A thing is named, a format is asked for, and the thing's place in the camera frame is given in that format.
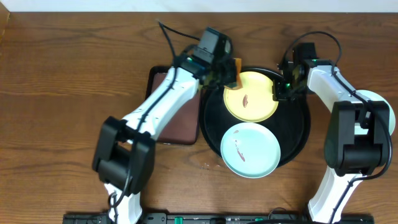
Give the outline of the green and orange sponge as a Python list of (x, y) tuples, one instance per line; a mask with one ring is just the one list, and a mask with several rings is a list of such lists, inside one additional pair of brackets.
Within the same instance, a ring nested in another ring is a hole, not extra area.
[(231, 58), (228, 60), (226, 71), (227, 81), (224, 87), (229, 90), (238, 90), (243, 84), (240, 78), (242, 61), (240, 58)]

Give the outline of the yellow plate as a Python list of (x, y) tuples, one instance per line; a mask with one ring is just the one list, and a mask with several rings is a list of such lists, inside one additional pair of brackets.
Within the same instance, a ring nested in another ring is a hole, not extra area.
[(279, 104), (273, 100), (273, 81), (259, 72), (241, 72), (239, 76), (242, 87), (223, 92), (226, 109), (245, 122), (257, 123), (270, 118)]

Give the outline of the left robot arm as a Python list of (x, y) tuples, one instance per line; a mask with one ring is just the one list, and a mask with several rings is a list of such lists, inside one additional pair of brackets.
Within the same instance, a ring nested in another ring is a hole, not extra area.
[(154, 170), (155, 143), (176, 112), (198, 92), (200, 80), (218, 74), (222, 85), (238, 82), (241, 59), (230, 57), (209, 65), (181, 54), (158, 88), (123, 119), (102, 124), (92, 168), (109, 194), (111, 223), (137, 223), (142, 215), (140, 192)]

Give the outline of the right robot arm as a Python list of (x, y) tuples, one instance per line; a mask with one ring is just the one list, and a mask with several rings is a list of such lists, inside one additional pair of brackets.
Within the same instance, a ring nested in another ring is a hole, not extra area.
[(384, 100), (356, 90), (331, 60), (283, 59), (278, 69), (283, 79), (274, 88), (276, 99), (312, 92), (331, 113), (324, 143), (327, 168), (308, 214), (313, 223), (338, 223), (355, 188), (382, 176), (392, 162), (391, 110)]

